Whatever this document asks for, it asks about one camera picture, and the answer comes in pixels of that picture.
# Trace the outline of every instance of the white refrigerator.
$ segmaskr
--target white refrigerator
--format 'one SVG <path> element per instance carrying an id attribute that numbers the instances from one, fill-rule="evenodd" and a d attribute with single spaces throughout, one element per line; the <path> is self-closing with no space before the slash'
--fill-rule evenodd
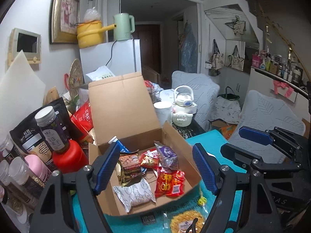
<path id="1" fill-rule="evenodd" d="M 124 41 L 103 43 L 80 49 L 83 76 L 105 66 L 116 76 L 142 71 L 140 57 L 140 40 L 130 39 Z"/>

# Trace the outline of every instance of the flower painting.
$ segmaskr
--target flower painting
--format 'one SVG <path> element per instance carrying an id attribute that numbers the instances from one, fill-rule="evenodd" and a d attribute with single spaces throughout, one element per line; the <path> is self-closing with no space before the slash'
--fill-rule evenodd
<path id="1" fill-rule="evenodd" d="M 52 0 L 50 43 L 78 43 L 80 0 Z"/>

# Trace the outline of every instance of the bolt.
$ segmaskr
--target bolt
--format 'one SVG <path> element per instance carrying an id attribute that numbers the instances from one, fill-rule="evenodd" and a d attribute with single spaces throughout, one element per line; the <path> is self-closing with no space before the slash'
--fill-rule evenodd
<path id="1" fill-rule="evenodd" d="M 222 165 L 221 169 L 222 169 L 222 171 L 226 172 L 226 171 L 228 171 L 230 169 L 230 167 L 227 166 L 227 165 Z"/>
<path id="2" fill-rule="evenodd" d="M 92 166 L 90 166 L 90 165 L 87 165 L 87 166 L 83 167 L 83 170 L 86 171 L 86 172 L 90 171 L 91 169 L 92 169 Z"/>
<path id="3" fill-rule="evenodd" d="M 60 174 L 59 170 L 55 170 L 55 171 L 52 172 L 52 175 L 54 177 L 58 176 L 59 174 Z"/>
<path id="4" fill-rule="evenodd" d="M 253 171 L 253 175 L 256 176 L 256 177 L 259 177 L 260 176 L 260 172 L 258 172 L 257 170 L 254 170 Z"/>

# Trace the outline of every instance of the pink bow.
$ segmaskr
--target pink bow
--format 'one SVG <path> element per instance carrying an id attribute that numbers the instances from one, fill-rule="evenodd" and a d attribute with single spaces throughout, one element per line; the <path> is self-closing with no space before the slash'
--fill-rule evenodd
<path id="1" fill-rule="evenodd" d="M 282 87 L 284 88 L 288 88 L 288 90 L 286 91 L 286 94 L 284 95 L 286 98 L 290 97 L 290 95 L 292 94 L 292 92 L 294 91 L 287 83 L 285 82 L 279 82 L 277 80 L 273 80 L 273 84 L 274 84 L 274 93 L 277 95 L 278 91 L 277 91 L 277 87 Z"/>

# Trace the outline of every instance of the purple snack package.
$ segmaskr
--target purple snack package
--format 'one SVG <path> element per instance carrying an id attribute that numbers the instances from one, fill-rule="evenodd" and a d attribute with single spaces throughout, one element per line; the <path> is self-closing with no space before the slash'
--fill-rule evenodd
<path id="1" fill-rule="evenodd" d="M 179 170 L 178 158 L 173 150 L 161 144 L 159 141 L 154 141 L 154 143 L 159 154 L 161 165 L 171 170 Z"/>

